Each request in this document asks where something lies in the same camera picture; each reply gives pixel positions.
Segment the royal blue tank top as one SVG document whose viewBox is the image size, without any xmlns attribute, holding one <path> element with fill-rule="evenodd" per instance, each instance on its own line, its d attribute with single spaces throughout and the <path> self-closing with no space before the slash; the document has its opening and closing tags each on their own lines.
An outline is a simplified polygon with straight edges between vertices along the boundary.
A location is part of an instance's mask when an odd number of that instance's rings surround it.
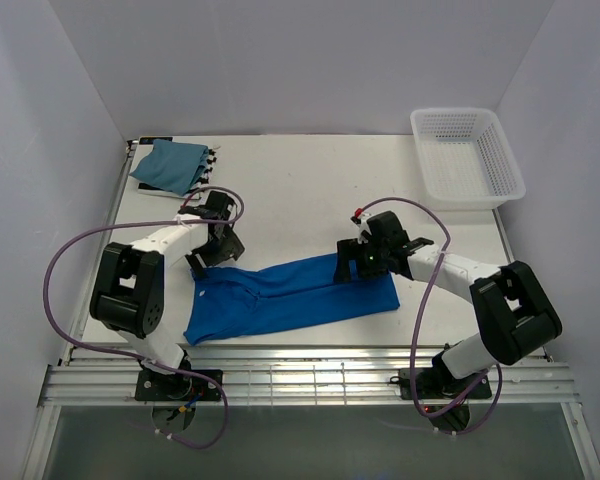
<svg viewBox="0 0 600 480">
<path fill-rule="evenodd" d="M 334 281 L 334 253 L 258 271 L 213 267 L 195 275 L 184 338 L 206 341 L 266 335 L 395 311 L 400 301 L 389 274 Z"/>
</svg>

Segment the black white striped tank top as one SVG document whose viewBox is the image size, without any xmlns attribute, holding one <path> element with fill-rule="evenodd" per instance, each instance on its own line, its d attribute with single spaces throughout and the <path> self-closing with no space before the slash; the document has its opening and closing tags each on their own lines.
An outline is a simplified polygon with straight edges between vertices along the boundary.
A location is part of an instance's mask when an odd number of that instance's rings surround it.
<svg viewBox="0 0 600 480">
<path fill-rule="evenodd" d="M 218 147 L 211 148 L 204 160 L 200 163 L 196 170 L 195 182 L 190 185 L 190 188 L 186 191 L 185 195 L 178 195 L 174 192 L 165 191 L 156 187 L 150 186 L 146 183 L 139 182 L 136 191 L 139 194 L 184 199 L 187 195 L 194 192 L 197 188 L 208 185 L 210 183 L 213 170 L 218 160 Z"/>
</svg>

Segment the light blue tank top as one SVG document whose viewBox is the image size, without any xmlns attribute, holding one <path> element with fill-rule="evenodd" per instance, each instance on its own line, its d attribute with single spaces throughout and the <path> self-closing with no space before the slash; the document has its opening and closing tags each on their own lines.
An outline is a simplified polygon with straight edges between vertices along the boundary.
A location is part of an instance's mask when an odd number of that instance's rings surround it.
<svg viewBox="0 0 600 480">
<path fill-rule="evenodd" d="M 130 176 L 158 189 L 185 195 L 208 152 L 206 145 L 156 141 Z"/>
</svg>

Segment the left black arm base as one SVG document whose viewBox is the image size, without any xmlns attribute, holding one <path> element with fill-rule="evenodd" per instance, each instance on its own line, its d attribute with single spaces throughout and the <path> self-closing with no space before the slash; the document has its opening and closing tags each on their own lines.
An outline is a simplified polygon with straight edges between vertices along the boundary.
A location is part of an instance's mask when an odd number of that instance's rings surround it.
<svg viewBox="0 0 600 480">
<path fill-rule="evenodd" d="M 209 380 L 180 374 L 160 374 L 153 370 L 140 371 L 134 399 L 143 402 L 220 401 L 219 389 Z"/>
</svg>

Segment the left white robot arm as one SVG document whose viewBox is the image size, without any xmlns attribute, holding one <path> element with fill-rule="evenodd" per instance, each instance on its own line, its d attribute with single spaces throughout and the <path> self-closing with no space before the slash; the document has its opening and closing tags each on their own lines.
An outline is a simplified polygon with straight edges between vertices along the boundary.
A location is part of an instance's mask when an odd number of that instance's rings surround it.
<svg viewBox="0 0 600 480">
<path fill-rule="evenodd" d="M 166 274 L 182 259 L 203 272 L 243 252 L 233 222 L 191 214 L 178 215 L 129 244 L 111 242 L 101 256 L 90 316 L 117 332 L 141 363 L 159 372 L 157 386 L 168 398 L 181 399 L 191 390 L 192 376 L 181 368 L 184 350 L 161 325 Z"/>
</svg>

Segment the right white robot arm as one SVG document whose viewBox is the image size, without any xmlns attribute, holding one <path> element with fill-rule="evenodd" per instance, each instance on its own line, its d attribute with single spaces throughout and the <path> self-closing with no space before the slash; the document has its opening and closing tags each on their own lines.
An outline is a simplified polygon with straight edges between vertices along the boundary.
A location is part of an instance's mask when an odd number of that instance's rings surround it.
<svg viewBox="0 0 600 480">
<path fill-rule="evenodd" d="M 562 334 L 562 322 L 529 265 L 480 263 L 416 238 L 390 244 L 336 244 L 334 280 L 375 280 L 389 273 L 434 285 L 469 302 L 478 332 L 445 348 L 415 375 L 421 398 L 454 397 L 496 364 L 511 366 Z"/>
</svg>

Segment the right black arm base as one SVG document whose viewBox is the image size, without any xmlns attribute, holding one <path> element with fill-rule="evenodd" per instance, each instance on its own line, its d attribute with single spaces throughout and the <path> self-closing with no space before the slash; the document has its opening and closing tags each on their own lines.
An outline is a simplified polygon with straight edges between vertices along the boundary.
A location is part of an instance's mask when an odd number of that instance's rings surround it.
<svg viewBox="0 0 600 480">
<path fill-rule="evenodd" d="M 475 379 L 480 382 L 466 395 L 467 399 L 486 400 L 492 396 L 492 390 L 486 377 L 479 373 L 472 374 L 463 379 L 443 379 L 433 367 L 415 368 L 414 373 L 408 368 L 399 369 L 398 374 L 389 379 L 391 385 L 399 387 L 402 400 L 412 400 L 410 379 L 415 379 L 417 396 L 420 400 L 439 399 L 452 400 L 466 390 Z"/>
</svg>

